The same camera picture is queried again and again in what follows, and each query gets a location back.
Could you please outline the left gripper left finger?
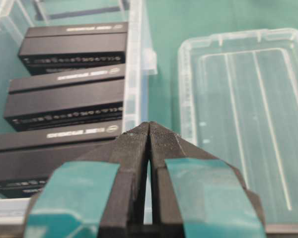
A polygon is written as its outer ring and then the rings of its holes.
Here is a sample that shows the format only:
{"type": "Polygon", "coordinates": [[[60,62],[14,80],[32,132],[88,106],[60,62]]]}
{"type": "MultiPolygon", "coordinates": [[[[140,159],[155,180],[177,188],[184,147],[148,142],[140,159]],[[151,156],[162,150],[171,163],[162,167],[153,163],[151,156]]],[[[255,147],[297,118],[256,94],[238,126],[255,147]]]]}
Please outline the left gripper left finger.
{"type": "Polygon", "coordinates": [[[55,169],[29,203],[26,238],[126,238],[144,222],[149,123],[55,169]]]}

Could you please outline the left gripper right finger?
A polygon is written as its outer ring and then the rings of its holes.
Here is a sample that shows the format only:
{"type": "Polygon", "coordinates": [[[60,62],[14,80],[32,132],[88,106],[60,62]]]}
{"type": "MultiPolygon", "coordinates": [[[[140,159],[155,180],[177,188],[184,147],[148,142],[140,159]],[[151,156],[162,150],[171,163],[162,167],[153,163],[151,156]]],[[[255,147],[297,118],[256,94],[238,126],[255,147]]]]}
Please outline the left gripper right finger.
{"type": "Polygon", "coordinates": [[[154,224],[163,238],[263,238],[259,196],[236,167],[149,124],[154,224]]]}

